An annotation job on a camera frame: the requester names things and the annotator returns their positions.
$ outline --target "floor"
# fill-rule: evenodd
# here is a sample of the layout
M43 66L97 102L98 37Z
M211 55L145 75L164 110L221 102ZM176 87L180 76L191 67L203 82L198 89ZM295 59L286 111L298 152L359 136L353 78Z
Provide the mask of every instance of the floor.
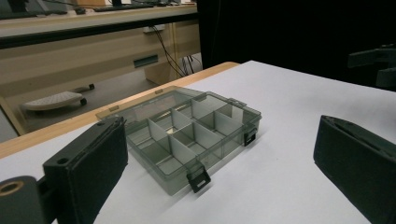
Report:
M188 74L191 74L192 71L197 72L202 70L201 54L192 55L190 59L191 66L189 63L187 63L186 66ZM118 100L158 86L146 79L144 70L138 70L130 74L93 84L95 86L93 90L90 90L88 86L72 90L81 93L83 97L87 99L88 103L86 105L81 105L77 102L62 108L46 110L39 114L22 108L27 119L29 131L32 132L62 120L73 118L74 116L91 111L95 108L109 105Z

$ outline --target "black latch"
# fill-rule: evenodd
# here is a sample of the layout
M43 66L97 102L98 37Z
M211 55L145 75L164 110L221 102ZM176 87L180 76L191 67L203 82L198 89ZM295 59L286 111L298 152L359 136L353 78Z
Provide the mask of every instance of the black latch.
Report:
M244 134L244 146L249 145L256 139L257 128L250 130L250 132Z
M189 183L194 193L206 186L211 180L209 174L202 164L194 172L188 173L187 179L189 179Z

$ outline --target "electrical cord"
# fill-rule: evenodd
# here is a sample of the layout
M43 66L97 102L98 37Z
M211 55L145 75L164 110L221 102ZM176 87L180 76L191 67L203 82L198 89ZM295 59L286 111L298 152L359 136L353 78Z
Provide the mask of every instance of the electrical cord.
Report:
M191 65L192 57L191 56L187 57L187 60L189 61L191 72L194 73L194 70L192 69L192 65Z
M163 44L163 38L161 37L160 32L158 31L158 29L155 26L150 26L150 28L152 28L155 32L155 34L158 36L158 39L160 40L160 43L163 47L163 50L165 52L165 56L166 56L166 60L168 61L169 65L181 76L181 77L185 77L187 74L183 72L183 69L180 68L180 66L177 64L177 62L175 61L175 59L172 58L172 56L169 54L168 50L166 49L165 45ZM169 58L172 59L172 61L174 62L174 64L177 66L177 68L180 70L180 72L172 65L172 63L169 61Z
M204 68L202 67L202 63L201 63L201 61L199 61L197 58L195 58L194 56L192 56L192 55L190 55L190 57L191 57L191 60L192 60L192 58L194 58L196 61L198 61L198 63L201 65L201 70L203 70Z
M186 61L184 60L184 58L181 59L181 63L183 64L184 73L188 74L189 72L187 71Z

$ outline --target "white divider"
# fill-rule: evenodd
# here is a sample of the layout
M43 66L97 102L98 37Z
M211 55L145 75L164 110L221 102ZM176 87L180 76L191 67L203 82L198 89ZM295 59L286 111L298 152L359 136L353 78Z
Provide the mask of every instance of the white divider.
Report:
M195 142L202 147L209 149L216 143L221 141L221 138L212 133L210 130L198 123L193 123Z
M192 116L195 117L196 119L200 119L201 117L213 112L213 110L210 107L195 100L191 100L191 105L192 105Z
M191 161L196 157L195 153L193 153L188 147L177 141L176 138L170 137L170 141L173 156L182 164L186 164L187 162Z
M224 135L229 135L242 126L242 123L215 111L215 127L218 132Z
M244 122L244 110L237 106L233 106L233 120L243 123Z
M155 141L159 141L160 139L163 139L167 136L166 131L151 119L148 120L148 126L151 137Z
M172 109L172 123L176 129L182 129L191 124L191 119L184 114Z

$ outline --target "screw hole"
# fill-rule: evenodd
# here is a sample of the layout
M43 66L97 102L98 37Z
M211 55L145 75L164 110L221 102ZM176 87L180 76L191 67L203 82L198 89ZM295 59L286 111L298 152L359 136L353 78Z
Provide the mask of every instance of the screw hole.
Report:
M0 186L0 196L5 196L19 190L23 186L22 181L12 181Z
M65 164L65 163L67 163L68 161L69 161L69 159L67 159L67 158L62 158L62 159L58 160L57 162L58 162L58 164Z

